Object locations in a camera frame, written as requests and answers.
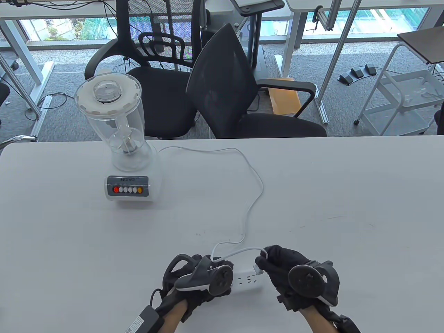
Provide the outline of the person's right hand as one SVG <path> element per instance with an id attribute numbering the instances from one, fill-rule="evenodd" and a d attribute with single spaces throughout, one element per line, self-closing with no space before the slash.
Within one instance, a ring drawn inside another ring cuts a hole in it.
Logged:
<path id="1" fill-rule="evenodd" d="M 314 306 L 329 311 L 339 303 L 340 279 L 332 261 L 309 260 L 298 251 L 272 245 L 256 257 L 255 264 L 268 274 L 287 310 Z"/>

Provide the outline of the person's left hand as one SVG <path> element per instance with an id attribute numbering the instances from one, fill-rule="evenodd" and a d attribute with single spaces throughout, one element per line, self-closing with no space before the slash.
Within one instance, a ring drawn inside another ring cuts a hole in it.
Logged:
<path id="1" fill-rule="evenodd" d="M 213 262 L 209 255 L 177 255 L 164 273 L 160 289 L 161 303 L 156 312 L 163 317 L 179 302 L 186 301 L 187 310 L 181 319 L 181 322 L 185 322 L 198 306 L 230 295 L 233 268 L 232 262 Z"/>

